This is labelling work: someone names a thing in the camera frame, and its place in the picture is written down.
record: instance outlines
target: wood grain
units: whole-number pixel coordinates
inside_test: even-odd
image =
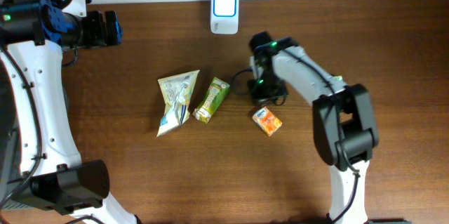
[[[143,223],[268,223],[328,212],[328,167],[314,148],[311,109],[293,89],[283,107],[270,107],[283,121],[272,137],[248,117],[248,97],[234,94],[209,124],[191,118],[155,137],[164,108],[157,79],[201,70],[193,110],[213,77],[229,81],[248,66],[247,44],[265,30],[294,37],[324,69],[370,90],[380,144],[368,169],[369,218],[449,219],[449,0],[242,1],[232,36],[210,32],[208,2],[89,9],[117,11],[125,36],[121,46],[80,51],[63,71],[70,126],[83,160],[106,162],[113,195]],[[5,216],[70,220],[37,210]]]

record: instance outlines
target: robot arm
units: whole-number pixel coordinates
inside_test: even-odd
[[[101,12],[87,12],[90,2],[5,0],[0,6],[0,58],[13,90],[22,174],[8,182],[6,194],[16,192],[10,204],[2,200],[2,207],[32,206],[77,218],[90,216],[91,220],[84,219],[87,223],[94,219],[139,223],[109,192],[104,162],[81,163],[70,132],[61,80],[62,52],[121,43],[116,13],[106,12],[105,22]]]
[[[341,78],[331,76],[290,38],[272,41],[265,32],[255,35],[250,47],[255,79],[248,82],[248,88],[255,104],[285,98],[287,81],[313,107],[315,146],[330,166],[329,221],[365,223],[365,176],[378,143],[368,91],[362,85],[348,86]],[[341,112],[352,114],[352,119],[341,123]]]

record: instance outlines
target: white snack bag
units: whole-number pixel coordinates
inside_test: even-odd
[[[199,70],[159,79],[166,110],[159,125],[157,136],[176,129],[184,124],[190,116],[187,108],[194,91]]]

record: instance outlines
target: orange juice box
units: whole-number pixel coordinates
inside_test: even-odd
[[[278,117],[274,116],[272,112],[268,110],[267,107],[263,107],[261,110],[258,110],[254,115],[253,119],[260,128],[267,133],[268,136],[271,136],[276,130],[278,130],[282,126],[282,121],[278,119]]]

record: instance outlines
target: white device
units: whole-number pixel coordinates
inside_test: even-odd
[[[239,0],[210,0],[210,30],[236,34],[239,30]]]

